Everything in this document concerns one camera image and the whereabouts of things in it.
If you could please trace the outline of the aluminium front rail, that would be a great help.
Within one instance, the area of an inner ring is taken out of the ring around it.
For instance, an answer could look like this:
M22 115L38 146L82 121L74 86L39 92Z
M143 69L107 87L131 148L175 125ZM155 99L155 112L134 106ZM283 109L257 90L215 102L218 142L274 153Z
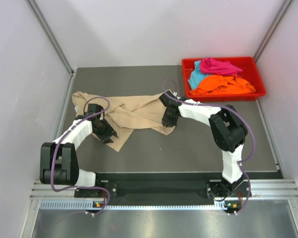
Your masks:
M245 185L243 189L250 192L248 201L252 200L298 200L298 188L293 180L271 179L251 180L251 187ZM47 184L34 183L30 199L37 200L41 209L46 210L86 210L97 212L105 205L106 199L96 197L75 198L77 191L73 188L61 192L53 192ZM192 198L182 198L180 201L171 201L165 195L163 201L158 196L145 195L135 201L132 199L115 201L111 195L105 210L223 210L238 208L238 195L226 199L199 198L196 202Z

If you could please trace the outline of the orange t shirt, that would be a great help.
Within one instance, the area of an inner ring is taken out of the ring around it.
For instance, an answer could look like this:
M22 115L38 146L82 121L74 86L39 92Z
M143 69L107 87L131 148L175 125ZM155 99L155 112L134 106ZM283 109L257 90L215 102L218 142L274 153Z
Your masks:
M255 93L256 89L251 83L237 75L221 76L210 75L204 78L197 88L190 90L194 96L201 95L240 95Z

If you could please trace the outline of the right aluminium corner post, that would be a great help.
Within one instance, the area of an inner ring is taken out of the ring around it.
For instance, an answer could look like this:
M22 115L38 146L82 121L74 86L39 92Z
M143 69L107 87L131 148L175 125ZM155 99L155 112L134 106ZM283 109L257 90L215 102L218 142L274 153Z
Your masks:
M276 16L273 19L270 27L268 28L263 40L261 41L253 59L255 62L258 62L261 55L263 54L265 48L269 44L270 40L272 39L274 33L278 29L279 25L281 24L283 18L286 16L288 10L291 8L294 0L284 0L280 9L278 10Z

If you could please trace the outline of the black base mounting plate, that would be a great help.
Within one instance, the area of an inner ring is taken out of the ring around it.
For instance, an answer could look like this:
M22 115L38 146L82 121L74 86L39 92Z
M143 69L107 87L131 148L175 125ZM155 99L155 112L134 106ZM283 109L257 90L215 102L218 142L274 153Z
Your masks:
M97 173L96 186L110 192L109 205L211 205L215 199L246 198L245 177L230 185L219 172Z

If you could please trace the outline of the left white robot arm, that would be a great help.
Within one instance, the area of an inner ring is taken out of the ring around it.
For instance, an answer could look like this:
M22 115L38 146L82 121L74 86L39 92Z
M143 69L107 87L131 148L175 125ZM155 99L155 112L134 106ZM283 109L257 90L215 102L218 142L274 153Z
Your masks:
M105 109L99 104L88 105L83 115L75 118L62 136L45 142L40 151L40 182L56 185L82 186L91 196L99 196L103 185L98 174L79 168L76 150L91 134L104 144L112 143L117 132L105 119Z

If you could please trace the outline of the aluminium corner post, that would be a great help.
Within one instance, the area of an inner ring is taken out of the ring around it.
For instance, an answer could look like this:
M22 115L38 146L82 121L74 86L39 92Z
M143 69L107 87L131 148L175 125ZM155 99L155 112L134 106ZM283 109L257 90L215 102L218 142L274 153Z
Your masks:
M272 39L274 33L278 29L279 25L281 24L283 18L286 16L288 10L291 8L294 0L284 0L280 9L278 10L276 16L273 19L270 27L268 28L263 40L261 41L253 59L255 62L258 62L261 55L263 54L265 48L269 44L270 40Z
M71 67L68 59L66 58L63 50L61 49L54 33L52 32L47 20L45 19L39 5L36 3L35 0L26 0L29 8L32 10L35 18L37 19L38 23L40 24L42 30L44 31L45 35L47 36L49 42L52 44L54 51L56 52L57 56L61 60L61 63L67 70L70 75L74 74L74 69Z

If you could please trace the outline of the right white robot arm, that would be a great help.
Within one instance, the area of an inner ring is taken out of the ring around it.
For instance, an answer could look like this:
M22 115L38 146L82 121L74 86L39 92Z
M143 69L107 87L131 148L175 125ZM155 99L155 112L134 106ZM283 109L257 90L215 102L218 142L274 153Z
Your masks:
M207 184L208 197L223 201L238 193L243 182L240 165L248 130L233 113L235 108L231 105L207 106L192 99L178 98L170 91L163 93L159 100L166 107L161 121L164 127L176 126L180 117L210 127L214 142L222 152L223 171L220 181Z

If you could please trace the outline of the light blue t shirt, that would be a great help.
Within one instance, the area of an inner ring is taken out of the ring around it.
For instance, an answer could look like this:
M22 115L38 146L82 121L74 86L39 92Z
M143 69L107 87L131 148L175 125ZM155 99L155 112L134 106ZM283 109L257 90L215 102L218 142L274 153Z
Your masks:
M200 71L200 63L200 60L194 62L194 70L191 72L190 78L188 79L191 90L196 89L200 82L208 76Z

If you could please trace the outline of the left aluminium corner post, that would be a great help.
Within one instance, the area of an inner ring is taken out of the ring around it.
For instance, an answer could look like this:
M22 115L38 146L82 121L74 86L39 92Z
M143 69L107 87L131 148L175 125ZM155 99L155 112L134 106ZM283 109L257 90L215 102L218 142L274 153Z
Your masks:
M37 19L38 23L40 24L42 30L44 31L45 35L47 36L49 42L52 44L54 51L56 52L57 56L61 60L61 63L67 70L70 75L74 74L74 69L71 67L68 59L66 58L63 50L61 49L54 33L52 32L47 20L45 19L39 5L36 3L35 0L26 0L29 8L32 10L35 18Z

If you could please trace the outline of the pink t shirt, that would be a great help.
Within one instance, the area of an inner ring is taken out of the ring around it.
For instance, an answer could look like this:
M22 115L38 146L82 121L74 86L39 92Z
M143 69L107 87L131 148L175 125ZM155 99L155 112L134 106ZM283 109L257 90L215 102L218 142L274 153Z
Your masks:
M204 74L232 76L243 72L243 70L234 66L229 61L223 62L214 58L206 58L202 59L200 62L200 72Z

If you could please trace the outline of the red plastic bin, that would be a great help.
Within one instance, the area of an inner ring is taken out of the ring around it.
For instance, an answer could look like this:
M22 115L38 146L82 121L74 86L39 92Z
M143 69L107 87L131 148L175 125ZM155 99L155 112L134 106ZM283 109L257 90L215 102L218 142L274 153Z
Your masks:
M260 97L266 95L266 90L262 82L260 73L257 69L254 58L252 57L226 57L226 58L215 58L218 61L228 61L234 66L237 66L243 70L240 76L250 82L255 88L254 93L247 94L232 94L225 93L219 95L198 95L194 96L190 93L191 87L188 83L189 77L194 70L194 62L198 61L199 58L183 59L182 60L182 72L184 80L184 92L185 96L195 101L201 102L226 102L226 101L255 101Z

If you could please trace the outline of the beige t shirt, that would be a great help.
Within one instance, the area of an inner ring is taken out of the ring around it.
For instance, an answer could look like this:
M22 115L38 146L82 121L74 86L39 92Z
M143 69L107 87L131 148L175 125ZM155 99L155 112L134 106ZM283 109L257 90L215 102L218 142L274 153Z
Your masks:
M112 136L113 142L107 146L120 151L135 129L151 128L164 135L171 134L175 127L164 127L161 123L166 107L160 96L108 97L110 106L105 111L105 119L118 136Z

